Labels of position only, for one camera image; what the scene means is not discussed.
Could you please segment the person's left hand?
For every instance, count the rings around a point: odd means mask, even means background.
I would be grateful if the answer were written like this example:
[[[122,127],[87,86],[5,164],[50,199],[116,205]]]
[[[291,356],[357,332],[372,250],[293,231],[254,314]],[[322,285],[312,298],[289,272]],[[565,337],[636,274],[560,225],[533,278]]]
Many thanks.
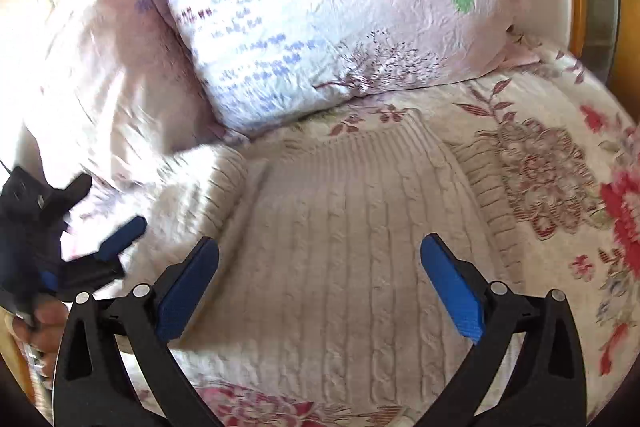
[[[52,383],[58,348],[64,334],[68,309],[53,297],[43,297],[35,311],[38,325],[31,329],[21,317],[13,317],[13,335],[24,346],[39,353],[36,371],[48,384]]]

